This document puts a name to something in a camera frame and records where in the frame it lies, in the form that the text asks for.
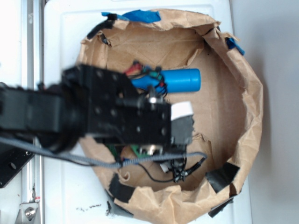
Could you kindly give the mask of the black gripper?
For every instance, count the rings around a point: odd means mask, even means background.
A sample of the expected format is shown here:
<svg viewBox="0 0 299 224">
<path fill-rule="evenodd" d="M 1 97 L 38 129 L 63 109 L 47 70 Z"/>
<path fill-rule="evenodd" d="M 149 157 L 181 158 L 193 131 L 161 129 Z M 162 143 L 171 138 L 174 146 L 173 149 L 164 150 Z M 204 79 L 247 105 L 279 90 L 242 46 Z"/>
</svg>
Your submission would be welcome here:
<svg viewBox="0 0 299 224">
<path fill-rule="evenodd" d="M 126 75 L 84 64 L 64 70 L 62 84 L 81 106 L 83 135 L 103 144 L 171 144 L 171 105 L 152 85 L 139 93 Z"/>
</svg>

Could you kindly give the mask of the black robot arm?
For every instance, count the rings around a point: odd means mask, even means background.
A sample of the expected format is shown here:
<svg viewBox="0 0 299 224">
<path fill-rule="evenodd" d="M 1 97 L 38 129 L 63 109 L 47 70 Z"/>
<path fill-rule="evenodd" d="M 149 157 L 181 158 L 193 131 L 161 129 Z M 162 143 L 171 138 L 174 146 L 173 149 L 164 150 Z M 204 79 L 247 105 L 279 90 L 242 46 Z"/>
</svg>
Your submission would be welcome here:
<svg viewBox="0 0 299 224">
<path fill-rule="evenodd" d="M 39 139 L 58 153 L 90 136 L 105 145 L 171 144 L 171 105 L 150 102 L 124 74 L 80 64 L 38 91 L 0 89 L 0 131 Z"/>
</svg>

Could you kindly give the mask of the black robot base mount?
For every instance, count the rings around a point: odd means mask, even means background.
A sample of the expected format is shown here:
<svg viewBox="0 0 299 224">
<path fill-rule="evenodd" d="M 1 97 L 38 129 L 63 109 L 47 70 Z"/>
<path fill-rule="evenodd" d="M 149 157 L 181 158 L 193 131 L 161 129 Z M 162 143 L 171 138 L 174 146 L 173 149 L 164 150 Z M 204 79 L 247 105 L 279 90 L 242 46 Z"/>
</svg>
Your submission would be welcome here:
<svg viewBox="0 0 299 224">
<path fill-rule="evenodd" d="M 0 188 L 6 187 L 34 154 L 18 147 L 0 144 Z"/>
</svg>

